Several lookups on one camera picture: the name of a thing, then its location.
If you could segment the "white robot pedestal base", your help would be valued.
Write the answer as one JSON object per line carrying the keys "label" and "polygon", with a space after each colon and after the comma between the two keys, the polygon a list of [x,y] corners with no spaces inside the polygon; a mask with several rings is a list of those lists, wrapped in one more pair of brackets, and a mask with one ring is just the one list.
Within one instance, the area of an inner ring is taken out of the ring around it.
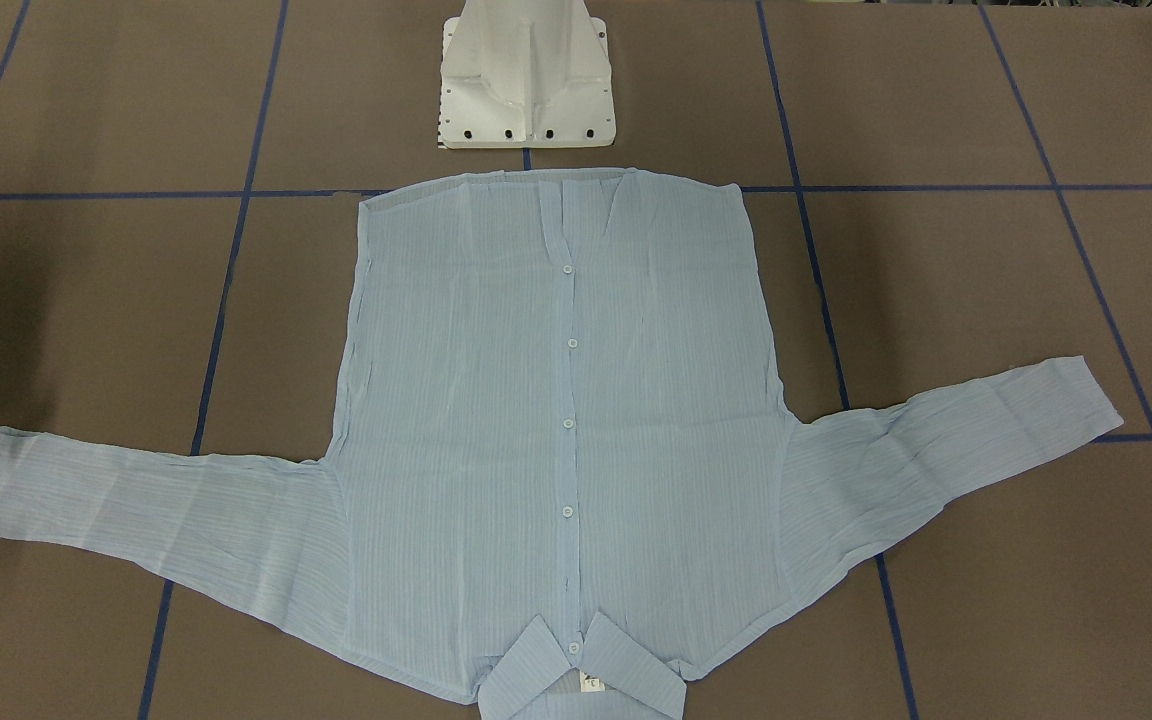
{"label": "white robot pedestal base", "polygon": [[616,141],[608,28],[584,1],[467,1],[444,22],[440,78],[440,147]]}

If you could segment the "light blue button shirt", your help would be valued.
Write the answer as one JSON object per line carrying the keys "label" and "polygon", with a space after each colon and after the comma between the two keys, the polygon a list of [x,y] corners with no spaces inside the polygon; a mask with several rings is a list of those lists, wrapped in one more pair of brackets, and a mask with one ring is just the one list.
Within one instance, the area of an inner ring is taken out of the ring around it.
{"label": "light blue button shirt", "polygon": [[805,423],[737,188],[467,174],[361,202],[321,457],[0,427],[0,537],[485,719],[680,719],[856,564],[1121,420],[1074,356]]}

